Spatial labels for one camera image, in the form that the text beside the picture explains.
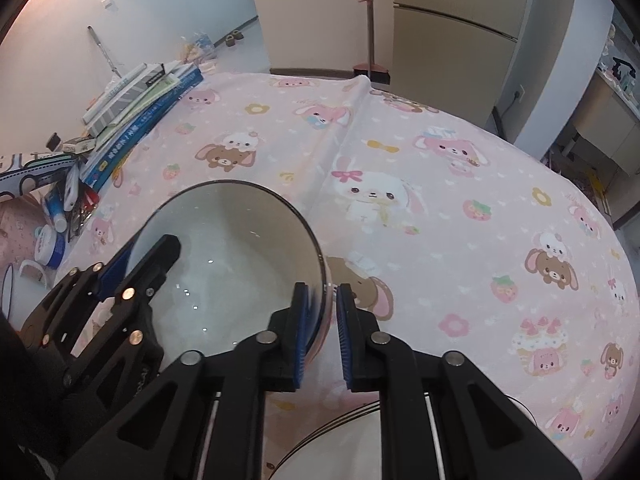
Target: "white bowl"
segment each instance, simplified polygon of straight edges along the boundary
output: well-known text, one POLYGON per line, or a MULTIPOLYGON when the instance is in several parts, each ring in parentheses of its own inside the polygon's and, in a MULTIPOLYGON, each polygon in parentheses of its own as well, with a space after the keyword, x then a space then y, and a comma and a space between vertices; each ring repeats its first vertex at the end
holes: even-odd
POLYGON ((177 236, 182 250, 150 302, 162 368, 187 350, 218 354, 266 330, 271 314, 290 305, 296 282, 310 289, 307 359, 318 352, 331 317, 328 268, 286 200, 236 180, 191 187, 146 222, 127 273, 164 234, 177 236))

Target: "bowl rim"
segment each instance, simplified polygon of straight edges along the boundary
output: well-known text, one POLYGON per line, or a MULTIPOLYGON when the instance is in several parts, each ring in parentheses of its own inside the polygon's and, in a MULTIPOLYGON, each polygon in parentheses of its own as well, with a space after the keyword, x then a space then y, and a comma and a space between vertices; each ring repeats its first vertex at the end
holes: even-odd
POLYGON ((212 186, 213 184, 241 184, 243 186, 254 187, 254 188, 259 189, 261 191, 265 191, 268 194, 270 194, 271 196, 273 196, 274 198, 276 198, 277 200, 279 200, 282 204, 284 204, 289 209, 289 211, 291 211, 298 218, 298 221, 304 227, 307 235, 309 236, 309 238, 311 240, 311 243, 314 245, 314 249, 316 250, 316 257, 318 258, 318 264, 319 264, 319 267, 320 267, 320 275, 321 275, 321 279, 322 279, 322 298, 320 299, 320 304, 319 304, 318 320, 316 321, 314 329, 312 331, 312 334, 311 334, 308 342, 306 343, 305 355, 309 354, 310 350, 312 349, 312 347, 314 345, 314 342, 316 341, 316 338, 318 338, 318 335, 319 335, 319 332, 320 332, 320 328, 322 326, 322 319, 326 315, 326 312, 325 312, 325 310, 326 310, 326 299, 327 299, 327 293, 328 293, 328 290, 329 290, 329 283, 327 281, 328 280, 328 276, 327 276, 327 272, 326 272, 327 263, 326 263, 326 259, 324 257, 324 254, 322 254, 322 249, 320 248, 320 244, 318 243, 318 239, 316 238, 316 235, 314 234, 313 230, 311 229, 311 226, 308 224, 308 222, 302 216, 300 211, 298 211, 295 207, 293 207, 293 205, 291 205, 291 203, 288 200, 286 200, 284 197, 280 196, 274 190, 269 189, 268 187, 264 187, 264 186, 261 186, 260 184, 256 184, 255 182, 250 182, 250 181, 247 181, 247 180, 237 180, 237 179, 233 179, 233 178, 220 178, 220 179, 216 179, 216 180, 207 180, 206 182, 199 182, 197 184, 194 184, 193 186, 190 186, 190 187, 188 187, 186 189, 183 189, 183 190, 179 191, 178 193, 173 195, 169 200, 164 202, 160 207, 155 209, 155 211, 153 211, 153 213, 151 213, 149 218, 146 219, 146 221, 142 225, 142 227, 140 229, 138 229, 138 231, 131 237, 131 240, 130 240, 131 247, 130 247, 130 250, 129 250, 129 256, 127 257, 127 267, 129 267, 129 259, 131 257, 131 252, 133 251, 133 248, 136 246, 136 242, 138 241, 138 238, 140 237, 140 234, 145 229, 145 227, 149 224, 149 222, 151 222, 151 219, 153 217, 155 217, 169 202, 172 202, 174 199, 178 198, 180 195, 183 195, 183 194, 187 193, 188 191, 192 191, 192 190, 194 190, 194 189, 196 189, 198 187, 212 186))

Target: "cartoon bunny print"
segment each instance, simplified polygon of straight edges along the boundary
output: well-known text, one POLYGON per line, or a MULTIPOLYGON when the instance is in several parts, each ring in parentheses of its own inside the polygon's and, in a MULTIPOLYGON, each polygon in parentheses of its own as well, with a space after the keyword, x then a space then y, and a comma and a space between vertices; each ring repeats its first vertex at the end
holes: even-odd
POLYGON ((607 281, 607 288, 611 294, 611 299, 616 307, 616 316, 628 316, 628 311, 625 308, 626 305, 626 291, 625 286, 619 278, 616 278, 613 273, 613 269, 609 266, 609 280, 607 281))
POLYGON ((574 217, 574 220, 578 223, 578 227, 589 238, 595 238, 600 240, 600 224, 593 219, 593 216, 588 209, 578 202, 574 197, 568 196, 571 201, 569 206, 569 214, 574 217))
POLYGON ((112 212, 113 209, 107 208, 104 211, 98 211, 94 215, 90 228, 92 238, 92 244, 89 248, 90 254, 97 254, 100 252, 101 247, 113 243, 113 223, 111 222, 112 212))
POLYGON ((194 88, 182 98, 182 102, 190 110, 198 110, 205 105, 220 101, 220 94, 210 88, 194 88))
POLYGON ((622 369, 625 360, 625 352, 615 343, 607 343, 600 356, 600 364, 604 365, 604 378, 612 379, 622 369))
POLYGON ((488 166, 489 161, 469 140, 457 139, 454 130, 429 126, 414 139, 414 147, 433 152, 449 161, 449 171, 454 175, 473 177, 474 171, 488 166))
POLYGON ((511 343, 524 371, 534 377, 547 376, 566 365, 568 334, 559 318, 541 317, 534 323, 527 318, 511 343))
POLYGON ((373 312, 378 321, 388 321, 394 313, 394 296, 386 284, 373 276, 378 266, 355 251, 348 259, 330 256, 327 264, 335 283, 349 283, 358 308, 373 312))
POLYGON ((332 124, 348 126, 351 122, 351 109, 347 106, 331 107, 313 104, 298 108, 294 113, 316 130, 325 130, 332 124))
POLYGON ((385 104, 391 106, 392 108, 395 108, 396 110, 400 110, 401 112, 420 114, 422 113, 423 110, 427 110, 432 114, 440 113, 440 110, 437 110, 436 108, 432 108, 426 105, 421 105, 420 103, 411 101, 409 99, 405 99, 404 97, 390 94, 389 92, 383 92, 380 90, 371 90, 369 93, 371 95, 383 96, 384 97, 383 102, 385 104))
POLYGON ((531 274, 542 276, 545 283, 555 283, 560 290, 578 290, 578 278, 568 261, 569 251, 558 234, 543 232, 533 240, 537 248, 527 254, 524 266, 531 274))
POLYGON ((582 420, 582 412, 582 402, 579 399, 576 399, 572 406, 561 408, 558 414, 545 424, 545 429, 550 430, 551 439, 563 440, 567 436, 574 436, 582 420))
POLYGON ((276 88, 296 88, 301 86, 318 86, 319 83, 315 79, 306 79, 304 77, 273 77, 269 85, 276 88))
POLYGON ((195 158, 206 160, 210 168, 223 168, 228 173, 237 166, 252 167, 259 145, 260 137, 256 132, 223 134, 213 144, 198 150, 195 158))
POLYGON ((611 424, 615 418, 618 416, 618 413, 622 409, 622 403, 624 402, 625 397, 623 394, 614 393, 609 399, 609 403, 604 408, 604 413, 602 414, 601 422, 603 424, 611 424))
POLYGON ((426 211, 420 196, 405 181, 378 171, 350 170, 350 165, 349 157, 339 157, 336 171, 331 172, 335 191, 349 202, 348 220, 363 224, 380 222, 388 227, 398 212, 426 211))

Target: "stack of books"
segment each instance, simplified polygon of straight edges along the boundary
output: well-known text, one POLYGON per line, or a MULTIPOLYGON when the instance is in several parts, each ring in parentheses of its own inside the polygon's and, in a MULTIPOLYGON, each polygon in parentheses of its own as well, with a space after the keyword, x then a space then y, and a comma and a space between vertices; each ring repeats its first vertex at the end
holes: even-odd
POLYGON ((80 172, 94 191, 180 98, 202 81, 193 63, 141 64, 107 87, 82 119, 96 146, 80 172))

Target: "mop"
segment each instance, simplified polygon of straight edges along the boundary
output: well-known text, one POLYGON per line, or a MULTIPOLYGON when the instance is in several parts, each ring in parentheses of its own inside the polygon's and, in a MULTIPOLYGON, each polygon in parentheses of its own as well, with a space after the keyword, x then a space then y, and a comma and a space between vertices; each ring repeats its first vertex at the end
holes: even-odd
POLYGON ((367 75, 373 83, 388 85, 391 82, 389 70, 376 65, 376 45, 374 34, 373 0, 358 0, 367 3, 367 31, 369 33, 369 62, 361 63, 353 67, 353 75, 367 75))
POLYGON ((98 46, 98 48, 100 49, 100 52, 102 53, 102 55, 104 56, 104 59, 107 60, 107 63, 109 63, 109 67, 111 68, 111 71, 118 76, 119 78, 122 78, 122 76, 120 75, 120 72, 118 72, 118 69, 116 68, 116 66, 113 64, 113 61, 111 60, 111 58, 109 57, 109 54, 107 54, 107 51, 104 49, 104 47, 102 46, 102 42, 100 41, 100 38, 98 38, 98 35, 95 33, 94 28, 89 25, 87 27, 87 29, 89 30, 89 34, 91 35, 91 37, 94 39, 95 44, 98 46))

